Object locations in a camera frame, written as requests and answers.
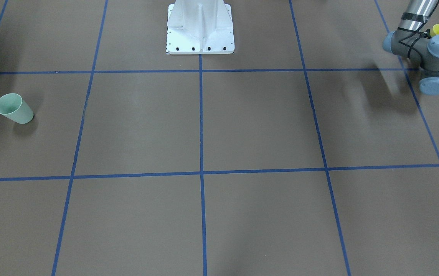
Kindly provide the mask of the green plastic cup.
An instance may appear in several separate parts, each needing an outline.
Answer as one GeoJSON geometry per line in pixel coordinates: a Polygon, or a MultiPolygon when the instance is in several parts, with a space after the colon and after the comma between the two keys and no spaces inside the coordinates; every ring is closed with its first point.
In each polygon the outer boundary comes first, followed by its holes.
{"type": "Polygon", "coordinates": [[[0,97],[0,115],[18,124],[27,124],[34,118],[33,110],[16,93],[8,93],[0,97]]]}

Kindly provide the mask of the white pedestal column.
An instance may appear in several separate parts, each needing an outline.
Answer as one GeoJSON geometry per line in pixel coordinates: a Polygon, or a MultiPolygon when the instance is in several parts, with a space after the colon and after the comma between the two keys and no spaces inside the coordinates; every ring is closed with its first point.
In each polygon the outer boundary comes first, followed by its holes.
{"type": "Polygon", "coordinates": [[[235,52],[232,9],[223,0],[176,0],[167,12],[167,54],[235,52]]]}

